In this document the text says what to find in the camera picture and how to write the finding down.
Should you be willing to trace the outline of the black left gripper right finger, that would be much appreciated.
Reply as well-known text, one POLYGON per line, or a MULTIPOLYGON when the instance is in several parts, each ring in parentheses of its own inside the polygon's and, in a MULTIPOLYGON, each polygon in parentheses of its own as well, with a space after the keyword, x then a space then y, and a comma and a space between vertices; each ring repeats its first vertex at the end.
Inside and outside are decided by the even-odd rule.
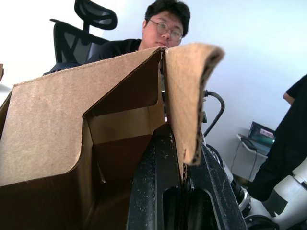
POLYGON ((246 230, 228 177, 202 145, 199 165, 187 167, 187 230, 246 230))

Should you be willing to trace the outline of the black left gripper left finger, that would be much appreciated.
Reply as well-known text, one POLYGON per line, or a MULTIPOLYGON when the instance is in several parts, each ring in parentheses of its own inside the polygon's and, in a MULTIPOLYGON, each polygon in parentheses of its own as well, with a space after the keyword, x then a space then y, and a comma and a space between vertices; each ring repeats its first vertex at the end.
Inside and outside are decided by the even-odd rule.
POLYGON ((134 172, 126 229, 177 230, 181 179, 169 124, 157 128, 134 172))

